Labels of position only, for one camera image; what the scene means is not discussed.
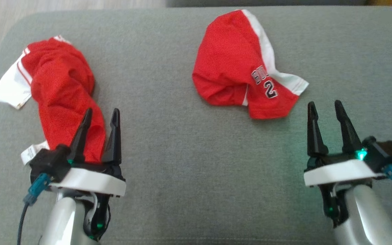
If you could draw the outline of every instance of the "red garment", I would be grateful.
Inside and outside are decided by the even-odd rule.
[[[245,105],[256,119],[288,115],[308,82],[276,70],[273,48],[254,15],[237,10],[219,16],[199,47],[193,81],[213,105]]]
[[[93,115],[84,155],[86,161],[100,163],[104,118],[91,97],[95,79],[83,54],[61,37],[31,43],[25,53],[18,68],[31,83],[31,95],[39,105],[40,122],[50,149],[61,143],[70,145],[90,107]]]

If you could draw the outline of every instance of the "clothing tag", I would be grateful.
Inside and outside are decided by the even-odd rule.
[[[49,149],[48,141],[42,142],[37,145],[31,145],[20,154],[22,163],[25,166],[31,159],[33,159],[41,149]]]

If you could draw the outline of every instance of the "number 2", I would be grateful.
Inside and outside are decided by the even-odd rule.
[[[267,88],[267,90],[266,90],[267,98],[272,99],[277,96],[277,91],[273,90],[274,85],[273,85],[272,81],[269,80],[269,81],[264,82],[264,88]]]

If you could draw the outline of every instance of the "green led light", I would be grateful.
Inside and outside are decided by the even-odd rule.
[[[356,158],[358,158],[359,160],[363,160],[364,157],[367,155],[367,151],[364,148],[362,148],[361,150],[357,150],[355,154],[356,154]]]

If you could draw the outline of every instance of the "wooden floor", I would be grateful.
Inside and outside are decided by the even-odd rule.
[[[0,42],[14,23],[34,13],[165,6],[165,0],[0,0]]]

